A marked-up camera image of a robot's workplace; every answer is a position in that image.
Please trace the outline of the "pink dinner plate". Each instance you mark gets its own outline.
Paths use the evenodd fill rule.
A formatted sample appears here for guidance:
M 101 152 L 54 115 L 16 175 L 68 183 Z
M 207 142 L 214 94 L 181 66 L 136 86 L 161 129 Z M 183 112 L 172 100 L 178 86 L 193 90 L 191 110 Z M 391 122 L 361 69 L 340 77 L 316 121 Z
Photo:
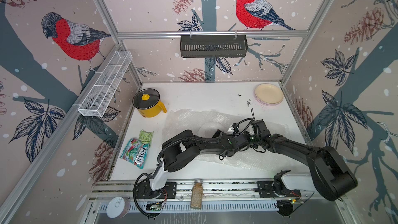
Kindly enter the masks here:
M 275 105 L 278 105 L 278 104 L 280 104 L 282 101 L 279 101 L 279 102 L 276 102 L 276 103 L 268 103 L 268 102 L 264 102 L 264 101 L 262 101 L 262 100 L 260 100 L 260 99 L 257 99 L 256 98 L 256 100 L 259 102 L 259 103 L 261 103 L 261 104 L 263 104 L 263 105 L 267 105 L 267 106 L 275 106 Z

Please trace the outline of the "cream plate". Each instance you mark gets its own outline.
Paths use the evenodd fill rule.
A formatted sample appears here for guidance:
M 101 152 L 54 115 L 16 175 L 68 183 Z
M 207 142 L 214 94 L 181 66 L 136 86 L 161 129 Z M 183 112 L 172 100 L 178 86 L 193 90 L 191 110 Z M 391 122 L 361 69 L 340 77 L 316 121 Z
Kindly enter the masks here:
M 256 86 L 255 97 L 268 103 L 276 103 L 284 99 L 282 90 L 272 84 L 260 84 Z

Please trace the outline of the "patterned plate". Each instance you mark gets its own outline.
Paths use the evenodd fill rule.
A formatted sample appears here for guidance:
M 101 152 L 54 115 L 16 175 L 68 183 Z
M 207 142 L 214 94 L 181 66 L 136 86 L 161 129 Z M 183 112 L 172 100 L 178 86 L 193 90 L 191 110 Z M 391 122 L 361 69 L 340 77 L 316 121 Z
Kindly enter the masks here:
M 212 138 L 218 130 L 225 131 L 226 128 L 217 122 L 207 122 L 200 127 L 198 136 L 203 138 Z

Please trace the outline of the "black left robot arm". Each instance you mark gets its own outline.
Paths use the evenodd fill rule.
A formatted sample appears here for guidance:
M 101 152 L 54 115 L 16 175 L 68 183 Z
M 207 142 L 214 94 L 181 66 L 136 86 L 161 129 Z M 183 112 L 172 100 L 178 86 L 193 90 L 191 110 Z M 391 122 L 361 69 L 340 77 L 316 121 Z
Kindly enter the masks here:
M 149 176 L 152 191 L 165 187 L 169 174 L 177 172 L 199 155 L 217 155 L 219 160 L 232 157 L 249 147 L 250 133 L 219 132 L 214 138 L 196 136 L 191 130 L 185 130 L 166 141 L 157 157 L 157 168 Z

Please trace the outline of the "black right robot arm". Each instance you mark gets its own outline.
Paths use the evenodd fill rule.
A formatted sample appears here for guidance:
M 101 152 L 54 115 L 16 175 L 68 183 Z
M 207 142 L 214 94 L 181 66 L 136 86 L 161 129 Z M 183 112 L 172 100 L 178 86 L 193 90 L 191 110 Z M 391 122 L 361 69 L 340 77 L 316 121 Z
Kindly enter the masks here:
M 333 147 L 308 146 L 271 134 L 263 120 L 251 125 L 255 145 L 308 166 L 315 189 L 325 199 L 335 201 L 358 186 L 356 177 Z

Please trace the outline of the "spice jar with granules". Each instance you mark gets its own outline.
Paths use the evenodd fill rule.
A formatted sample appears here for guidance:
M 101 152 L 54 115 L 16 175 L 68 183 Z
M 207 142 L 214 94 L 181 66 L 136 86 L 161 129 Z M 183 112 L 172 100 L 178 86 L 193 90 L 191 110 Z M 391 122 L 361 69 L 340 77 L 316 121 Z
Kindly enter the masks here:
M 203 181 L 196 179 L 192 187 L 190 207 L 192 209 L 201 209 L 203 199 Z

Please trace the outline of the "small green sachet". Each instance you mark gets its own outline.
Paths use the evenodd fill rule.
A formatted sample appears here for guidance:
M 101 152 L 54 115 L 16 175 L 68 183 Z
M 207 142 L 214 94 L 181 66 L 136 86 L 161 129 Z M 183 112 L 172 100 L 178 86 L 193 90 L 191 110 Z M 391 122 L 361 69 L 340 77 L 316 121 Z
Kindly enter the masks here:
M 144 145 L 151 145 L 154 132 L 140 131 L 138 140 Z

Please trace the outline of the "yellow pot with black lid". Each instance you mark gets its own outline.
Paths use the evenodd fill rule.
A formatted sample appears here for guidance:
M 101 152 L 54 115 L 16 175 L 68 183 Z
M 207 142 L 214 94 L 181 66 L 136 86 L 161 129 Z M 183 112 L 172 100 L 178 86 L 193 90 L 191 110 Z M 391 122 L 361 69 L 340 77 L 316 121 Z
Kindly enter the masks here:
M 132 103 L 144 118 L 155 117 L 160 112 L 167 113 L 165 105 L 161 102 L 159 92 L 152 88 L 137 92 L 133 97 Z

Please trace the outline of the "green snack packet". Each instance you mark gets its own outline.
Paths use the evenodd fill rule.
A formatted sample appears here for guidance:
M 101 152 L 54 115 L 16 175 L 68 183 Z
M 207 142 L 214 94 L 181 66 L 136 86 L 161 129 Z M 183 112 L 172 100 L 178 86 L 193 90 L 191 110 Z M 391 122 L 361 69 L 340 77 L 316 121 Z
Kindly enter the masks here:
M 136 138 L 132 138 L 124 147 L 120 158 L 134 164 L 139 169 L 143 169 L 150 145 L 150 143 L 143 143 Z

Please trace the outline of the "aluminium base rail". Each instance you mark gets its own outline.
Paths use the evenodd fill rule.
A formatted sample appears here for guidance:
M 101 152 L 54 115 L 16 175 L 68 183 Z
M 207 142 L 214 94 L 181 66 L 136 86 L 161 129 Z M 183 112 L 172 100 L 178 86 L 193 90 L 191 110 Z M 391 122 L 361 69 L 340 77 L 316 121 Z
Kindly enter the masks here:
M 195 213 L 190 206 L 194 182 L 177 180 L 167 182 L 160 195 L 151 199 L 142 189 L 133 188 L 129 181 L 100 182 L 88 197 L 93 214 L 105 213 L 112 200 L 120 207 L 127 204 L 130 213 L 144 211 L 148 214 Z M 329 203 L 319 193 L 290 190 L 283 197 L 272 191 L 270 179 L 254 180 L 205 180 L 203 181 L 202 206 L 199 212 L 264 212 L 276 211 L 283 215 L 297 207 L 319 200 Z

